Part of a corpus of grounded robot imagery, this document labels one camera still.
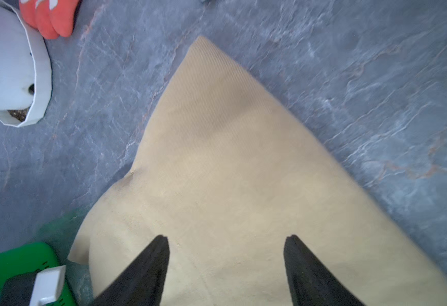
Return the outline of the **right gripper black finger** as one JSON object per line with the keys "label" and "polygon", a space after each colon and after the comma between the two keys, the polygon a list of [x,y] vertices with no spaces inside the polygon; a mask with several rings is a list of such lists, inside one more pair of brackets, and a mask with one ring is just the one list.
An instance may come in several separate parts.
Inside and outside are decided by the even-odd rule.
{"label": "right gripper black finger", "polygon": [[285,269],[293,305],[362,305],[296,235],[285,240]]}

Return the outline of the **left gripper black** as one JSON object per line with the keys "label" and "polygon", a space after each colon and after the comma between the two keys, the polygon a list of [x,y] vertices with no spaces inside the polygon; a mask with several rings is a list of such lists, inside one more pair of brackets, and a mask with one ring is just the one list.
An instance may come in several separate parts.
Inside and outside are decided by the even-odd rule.
{"label": "left gripper black", "polygon": [[[167,237],[156,236],[91,304],[160,305],[169,257]],[[9,278],[0,293],[0,306],[40,306],[56,302],[64,288],[65,273],[66,266],[56,266]]]}

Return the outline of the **tan pants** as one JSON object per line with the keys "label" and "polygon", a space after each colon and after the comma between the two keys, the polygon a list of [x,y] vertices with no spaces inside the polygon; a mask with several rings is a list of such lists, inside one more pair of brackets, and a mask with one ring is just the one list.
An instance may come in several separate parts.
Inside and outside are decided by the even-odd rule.
{"label": "tan pants", "polygon": [[69,260],[101,294],[157,236],[163,305],[291,305],[297,235],[366,305],[447,305],[447,278],[282,104],[212,42],[190,46],[135,160]]}

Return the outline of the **green plastic basket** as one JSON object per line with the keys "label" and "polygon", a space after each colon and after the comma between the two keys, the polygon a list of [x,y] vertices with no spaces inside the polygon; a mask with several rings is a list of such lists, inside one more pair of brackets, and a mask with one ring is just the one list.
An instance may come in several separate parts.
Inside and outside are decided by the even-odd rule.
{"label": "green plastic basket", "polygon": [[[11,277],[31,272],[40,272],[60,265],[53,249],[43,243],[27,244],[10,251],[0,253],[0,293]],[[75,305],[76,302],[65,280],[60,298],[47,305]]]}

